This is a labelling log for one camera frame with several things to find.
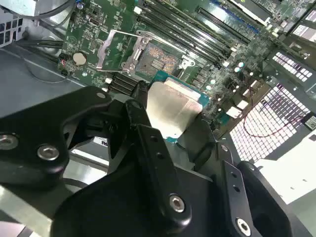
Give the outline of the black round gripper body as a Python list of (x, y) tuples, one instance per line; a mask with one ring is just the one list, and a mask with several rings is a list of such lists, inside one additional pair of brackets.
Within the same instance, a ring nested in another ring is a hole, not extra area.
[[(227, 237), (230, 234), (214, 183), (176, 167), (192, 219), (180, 237)], [(135, 163), (107, 175), (67, 198), (56, 211), (53, 237), (167, 237), (156, 216), (156, 203)]]

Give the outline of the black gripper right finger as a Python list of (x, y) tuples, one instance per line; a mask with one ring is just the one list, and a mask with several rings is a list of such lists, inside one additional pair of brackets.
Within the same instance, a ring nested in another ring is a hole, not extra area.
[(234, 164), (230, 150), (218, 142), (207, 121), (192, 124), (194, 170), (212, 180), (205, 210), (199, 209), (197, 237), (297, 237), (299, 221), (258, 168)]

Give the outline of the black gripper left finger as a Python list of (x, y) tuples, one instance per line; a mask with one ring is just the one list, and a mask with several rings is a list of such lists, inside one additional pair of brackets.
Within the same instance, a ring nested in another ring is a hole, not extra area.
[(166, 229), (184, 229), (190, 203), (159, 130), (150, 124), (148, 89), (138, 83), (131, 98), (115, 101), (88, 86), (0, 120), (0, 181), (29, 189), (57, 185), (69, 151), (93, 137), (109, 142), (109, 174), (135, 163)]

